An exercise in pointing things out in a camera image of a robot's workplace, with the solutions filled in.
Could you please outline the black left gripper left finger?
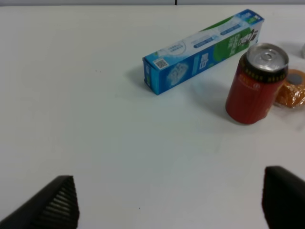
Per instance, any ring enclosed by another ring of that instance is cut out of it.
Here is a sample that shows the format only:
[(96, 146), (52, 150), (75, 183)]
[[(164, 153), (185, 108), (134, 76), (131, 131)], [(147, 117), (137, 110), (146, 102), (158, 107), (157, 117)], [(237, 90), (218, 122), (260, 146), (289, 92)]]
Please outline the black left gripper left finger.
[(0, 221), (2, 229), (76, 229), (80, 218), (73, 176), (58, 176)]

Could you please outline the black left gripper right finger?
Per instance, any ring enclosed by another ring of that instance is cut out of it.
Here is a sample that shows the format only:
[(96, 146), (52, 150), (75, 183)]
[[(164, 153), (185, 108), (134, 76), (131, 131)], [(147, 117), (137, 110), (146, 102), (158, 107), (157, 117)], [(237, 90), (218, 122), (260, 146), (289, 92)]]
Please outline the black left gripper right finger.
[(281, 166), (266, 167), (262, 208), (270, 229), (303, 229), (305, 181)]

